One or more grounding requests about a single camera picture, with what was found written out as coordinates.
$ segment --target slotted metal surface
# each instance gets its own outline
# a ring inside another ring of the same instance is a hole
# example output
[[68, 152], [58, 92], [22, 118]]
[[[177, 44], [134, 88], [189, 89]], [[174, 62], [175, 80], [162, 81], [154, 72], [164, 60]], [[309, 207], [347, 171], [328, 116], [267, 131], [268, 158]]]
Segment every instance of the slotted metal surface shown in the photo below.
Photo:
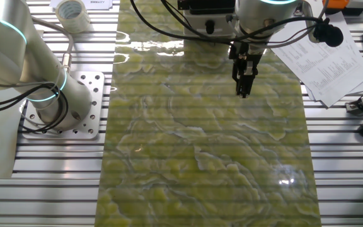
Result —
[[[28, 1], [33, 16], [58, 23], [49, 1]], [[0, 227], [93, 226], [118, 21], [119, 0], [109, 11], [90, 11], [88, 32], [75, 35], [72, 70], [101, 71], [105, 91], [96, 141], [35, 142], [18, 139], [13, 179], [0, 180]], [[363, 14], [348, 17], [353, 38], [363, 56]], [[44, 40], [60, 59], [67, 38], [45, 30]], [[363, 137], [355, 130], [363, 117], [345, 113], [346, 96], [331, 109], [302, 95], [311, 143], [323, 226], [363, 227]]]

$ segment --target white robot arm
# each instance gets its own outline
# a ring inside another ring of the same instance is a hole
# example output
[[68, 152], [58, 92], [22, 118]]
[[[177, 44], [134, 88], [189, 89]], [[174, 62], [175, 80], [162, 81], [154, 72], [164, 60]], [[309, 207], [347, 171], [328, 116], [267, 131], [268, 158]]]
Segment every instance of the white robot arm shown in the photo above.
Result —
[[[305, 16], [301, 19], [307, 18], [306, 26], [310, 29], [285, 44], [267, 45], [271, 36], [285, 25], [278, 23], [292, 18], [300, 4]], [[327, 4], [328, 1], [323, 6], [318, 1], [301, 0], [178, 0], [178, 8], [184, 10], [186, 19], [195, 30], [185, 26], [185, 35], [196, 36], [196, 32], [204, 32], [211, 38], [230, 37], [233, 34], [237, 37], [247, 36], [233, 42], [229, 55], [234, 61], [232, 77], [236, 82], [236, 94], [241, 98], [250, 94], [253, 80], [258, 74], [257, 64], [266, 48], [289, 45], [306, 35], [314, 43], [326, 42], [331, 47], [342, 43], [340, 29], [329, 25], [328, 20], [323, 21]]]
[[[65, 111], [67, 114], [55, 127], [65, 131], [87, 116], [91, 108], [89, 89], [69, 75], [41, 39], [25, 0], [0, 0], [0, 84], [11, 85], [25, 93], [35, 85], [15, 85], [46, 82], [53, 82], [63, 96], [55, 102], [56, 96], [42, 88], [28, 97], [42, 121], [51, 123]], [[59, 105], [63, 97], [68, 104], [67, 110]]]

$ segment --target stone texture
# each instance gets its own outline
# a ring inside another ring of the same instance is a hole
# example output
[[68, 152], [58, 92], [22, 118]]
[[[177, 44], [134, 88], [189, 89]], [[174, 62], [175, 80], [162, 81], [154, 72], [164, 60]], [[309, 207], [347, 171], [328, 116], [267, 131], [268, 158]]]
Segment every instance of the stone texture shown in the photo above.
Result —
[[299, 81], [273, 53], [243, 100], [227, 45], [160, 35], [129, 0], [118, 31], [96, 227], [320, 226]]

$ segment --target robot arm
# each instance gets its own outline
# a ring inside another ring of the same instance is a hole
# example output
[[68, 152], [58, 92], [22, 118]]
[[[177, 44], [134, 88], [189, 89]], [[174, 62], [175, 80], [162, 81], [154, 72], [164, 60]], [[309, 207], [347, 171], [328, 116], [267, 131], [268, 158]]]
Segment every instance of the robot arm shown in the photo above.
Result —
[[[37, 33], [25, 0], [0, 0], [0, 84], [53, 82], [68, 101], [65, 119], [56, 127], [68, 130], [87, 116], [91, 94], [73, 79]], [[15, 88], [24, 93], [32, 86]], [[64, 110], [46, 88], [28, 99], [42, 121], [51, 123]]]
[[[277, 21], [291, 18], [298, 7], [296, 0], [236, 0], [235, 14], [239, 18], [236, 25], [238, 36], [247, 35]], [[307, 1], [303, 1], [302, 12], [305, 16], [320, 15], [319, 11], [313, 11]], [[307, 27], [314, 26], [308, 31], [310, 41], [314, 43], [326, 42], [327, 45], [336, 47], [343, 41], [343, 35], [339, 28], [327, 23], [306, 21]], [[283, 25], [260, 33], [247, 42], [234, 42], [229, 53], [229, 58], [234, 61], [232, 78], [236, 82], [236, 94], [246, 98], [251, 91], [253, 81], [258, 74], [257, 65], [267, 48], [265, 45], [271, 36], [283, 29]]]

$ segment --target mounting plate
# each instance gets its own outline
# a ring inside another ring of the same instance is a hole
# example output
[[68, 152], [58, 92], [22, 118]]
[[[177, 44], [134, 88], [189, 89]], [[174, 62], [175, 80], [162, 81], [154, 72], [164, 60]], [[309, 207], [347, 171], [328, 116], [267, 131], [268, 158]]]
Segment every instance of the mounting plate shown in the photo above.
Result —
[[[101, 104], [103, 100], [103, 88], [105, 85], [105, 75], [101, 72], [74, 71], [71, 76], [82, 82], [88, 87], [92, 96], [92, 105], [89, 114], [79, 122], [77, 126], [68, 131], [59, 132], [51, 129], [46, 133], [39, 134], [23, 134], [23, 137], [32, 140], [94, 140], [99, 134]], [[28, 102], [25, 116], [32, 121], [43, 124], [36, 113], [35, 107], [31, 102]], [[39, 129], [41, 126], [36, 126], [25, 120], [24, 126], [31, 129]]]

